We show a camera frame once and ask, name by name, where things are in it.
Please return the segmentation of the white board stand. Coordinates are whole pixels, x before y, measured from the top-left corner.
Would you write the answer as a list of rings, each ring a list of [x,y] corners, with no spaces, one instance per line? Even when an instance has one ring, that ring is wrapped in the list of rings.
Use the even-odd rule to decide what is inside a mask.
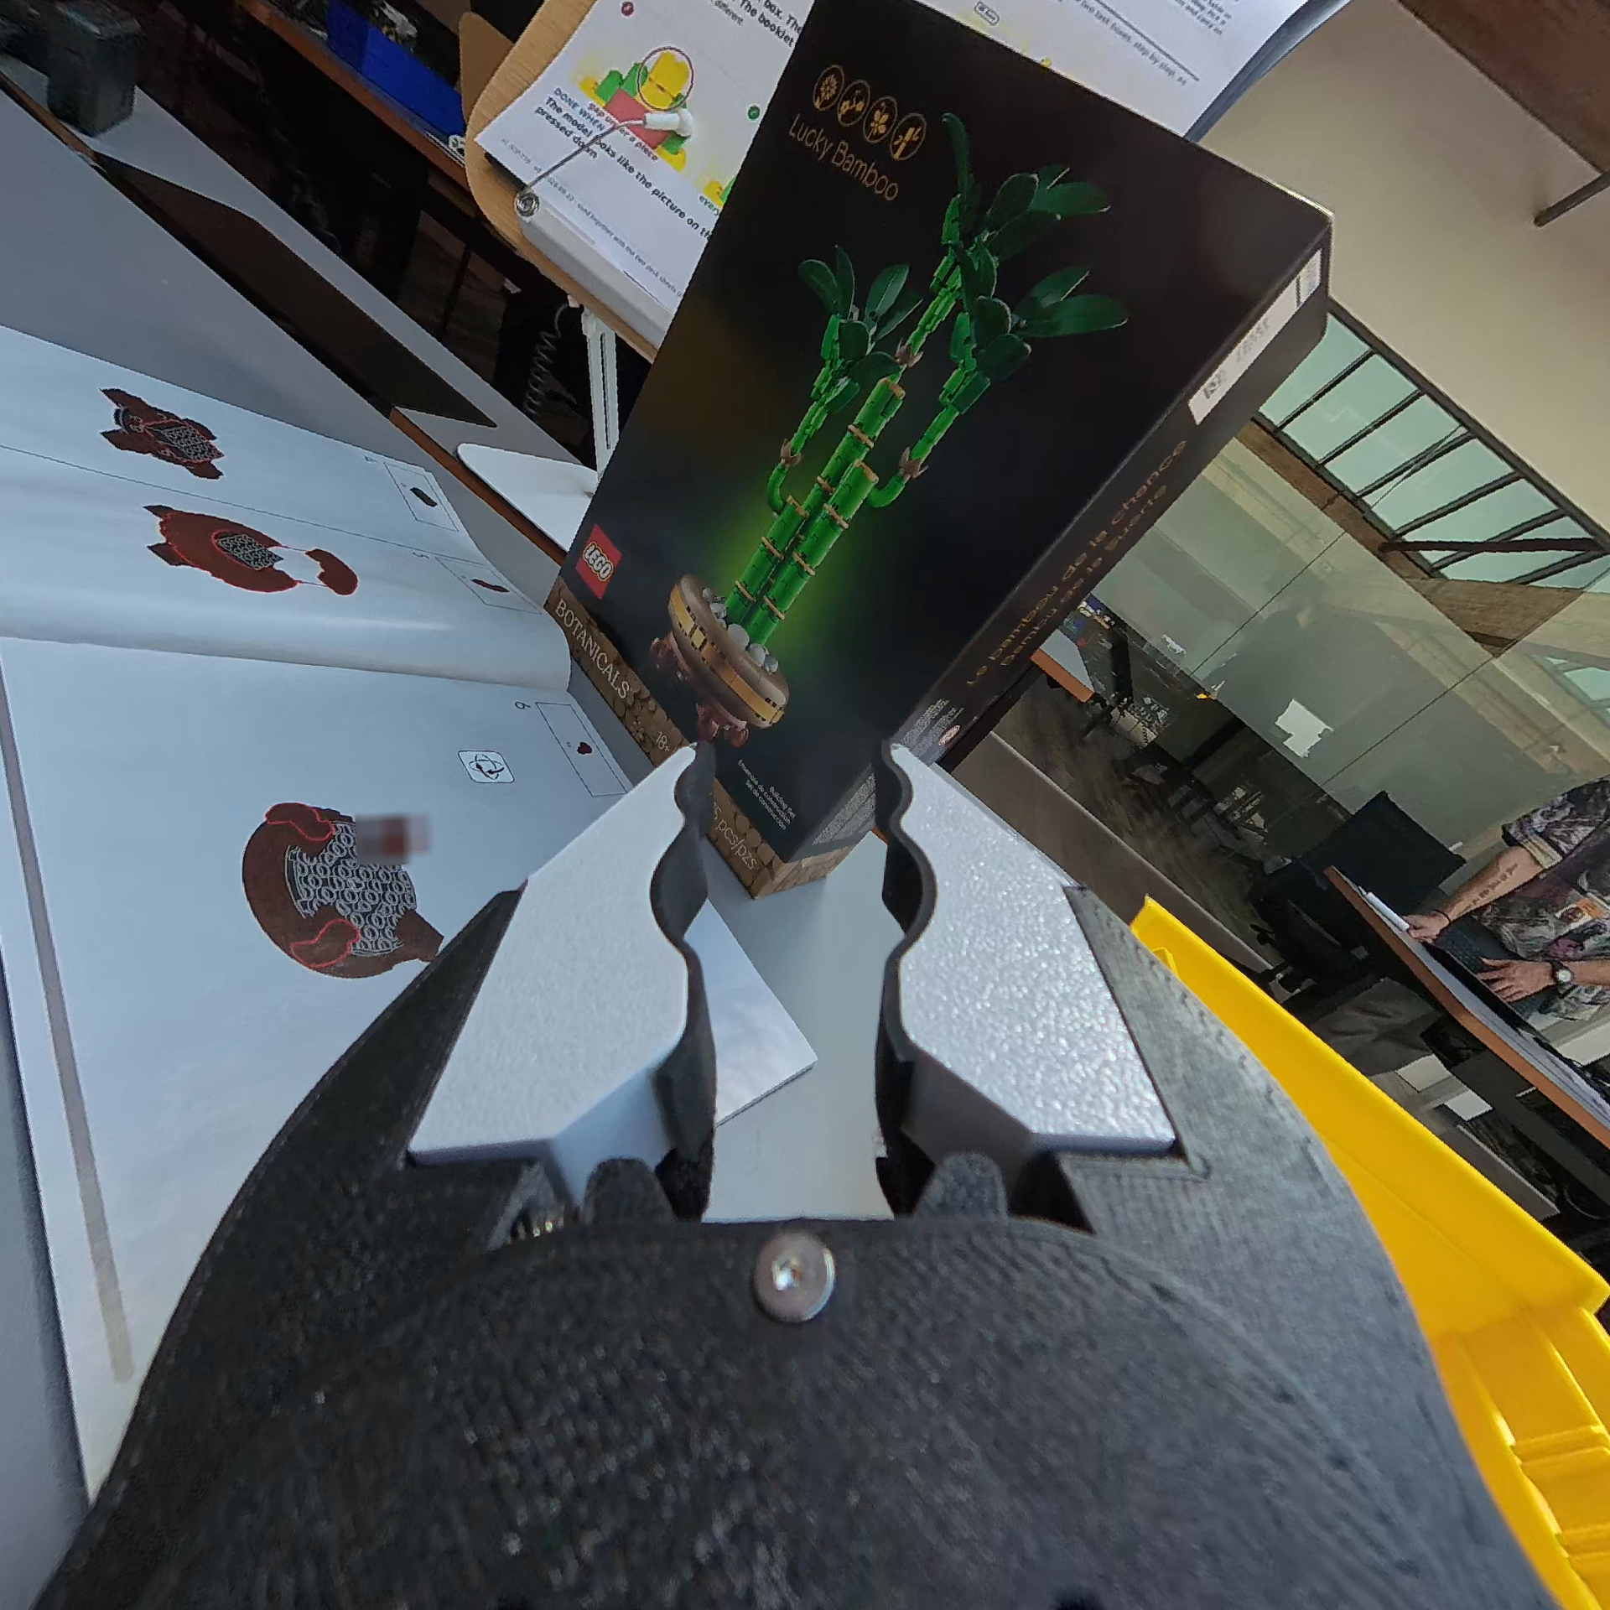
[[[624,335],[643,356],[653,356],[670,326],[670,312],[630,274],[611,261],[548,197],[559,165],[540,170],[521,190],[502,190],[498,203],[519,232],[523,257],[555,280],[580,310],[590,368],[590,404],[595,466],[519,454],[505,448],[463,446],[456,466],[469,469],[515,514],[532,525],[536,540],[563,558],[582,525],[597,479],[618,443],[618,391],[615,343]]]

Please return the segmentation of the building instruction booklet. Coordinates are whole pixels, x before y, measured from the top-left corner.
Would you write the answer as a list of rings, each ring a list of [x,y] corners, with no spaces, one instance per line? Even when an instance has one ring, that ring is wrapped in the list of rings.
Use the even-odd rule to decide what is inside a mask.
[[[327,1066],[630,788],[433,475],[3,331],[3,983],[76,1460]]]

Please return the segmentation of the yellow plastic bin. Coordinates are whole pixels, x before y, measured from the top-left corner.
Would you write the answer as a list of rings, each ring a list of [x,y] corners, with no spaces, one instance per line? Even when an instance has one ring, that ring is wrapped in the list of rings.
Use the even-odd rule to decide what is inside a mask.
[[[1132,933],[1314,1127],[1431,1343],[1481,1476],[1563,1606],[1607,1606],[1606,1282],[1153,901]]]

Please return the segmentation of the wooden instruction board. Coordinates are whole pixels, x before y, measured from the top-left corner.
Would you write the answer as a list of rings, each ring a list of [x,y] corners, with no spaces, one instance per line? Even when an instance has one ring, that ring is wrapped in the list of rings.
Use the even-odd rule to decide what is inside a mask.
[[[672,314],[561,220],[553,222],[544,213],[534,222],[534,236],[525,236],[515,180],[477,146],[480,130],[542,75],[592,8],[592,2],[542,4],[496,65],[492,48],[502,42],[500,34],[477,13],[461,17],[461,88],[471,96],[465,172],[477,209],[519,257],[594,312],[636,353],[653,358]]]

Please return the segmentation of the black flat panel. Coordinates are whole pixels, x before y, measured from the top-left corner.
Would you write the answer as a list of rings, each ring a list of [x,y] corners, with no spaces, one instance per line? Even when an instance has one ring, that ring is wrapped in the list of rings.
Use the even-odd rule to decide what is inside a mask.
[[[371,406],[490,418],[249,215],[95,155],[97,170]]]

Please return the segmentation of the black electronic device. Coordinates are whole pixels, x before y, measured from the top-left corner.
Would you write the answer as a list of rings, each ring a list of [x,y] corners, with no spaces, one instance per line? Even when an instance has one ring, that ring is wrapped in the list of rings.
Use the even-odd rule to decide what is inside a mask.
[[[130,119],[141,32],[107,2],[3,2],[1,50],[45,75],[51,115],[84,134]]]

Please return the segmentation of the blue plastic bin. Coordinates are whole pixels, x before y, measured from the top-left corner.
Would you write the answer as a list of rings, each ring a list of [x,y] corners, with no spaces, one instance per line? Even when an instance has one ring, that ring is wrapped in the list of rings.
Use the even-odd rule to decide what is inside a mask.
[[[327,46],[436,134],[465,132],[459,90],[350,4],[327,2]]]

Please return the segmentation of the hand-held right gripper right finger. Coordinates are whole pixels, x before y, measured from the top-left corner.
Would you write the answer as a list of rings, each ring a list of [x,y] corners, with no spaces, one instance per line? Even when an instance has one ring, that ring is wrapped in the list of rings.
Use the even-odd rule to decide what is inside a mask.
[[[1077,885],[898,744],[875,763],[881,897],[900,929],[879,1016],[877,1125],[894,1177],[981,1154],[1178,1152],[1092,943]]]

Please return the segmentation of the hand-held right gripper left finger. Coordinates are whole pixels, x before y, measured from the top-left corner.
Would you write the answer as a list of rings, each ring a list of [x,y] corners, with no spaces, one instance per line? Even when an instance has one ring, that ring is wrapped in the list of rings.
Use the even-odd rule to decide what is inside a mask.
[[[526,880],[415,1161],[542,1161],[578,1200],[605,1159],[672,1159],[707,1200],[714,1050],[686,933],[710,793],[712,749],[680,749]]]

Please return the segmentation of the black plant toy box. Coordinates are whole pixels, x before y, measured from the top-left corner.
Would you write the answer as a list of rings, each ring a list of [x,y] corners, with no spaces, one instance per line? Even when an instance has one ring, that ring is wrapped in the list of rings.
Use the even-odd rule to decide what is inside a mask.
[[[986,730],[1322,333],[1331,218],[919,4],[816,4],[549,594],[753,897]]]

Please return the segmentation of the printed instruction sheet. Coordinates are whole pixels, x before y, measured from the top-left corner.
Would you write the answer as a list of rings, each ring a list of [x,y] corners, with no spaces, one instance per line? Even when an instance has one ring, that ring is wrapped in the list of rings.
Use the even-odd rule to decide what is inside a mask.
[[[812,11],[590,4],[465,149],[515,186],[515,228],[651,347],[663,339]],[[937,13],[1176,134],[1199,134],[1339,4],[937,2]]]

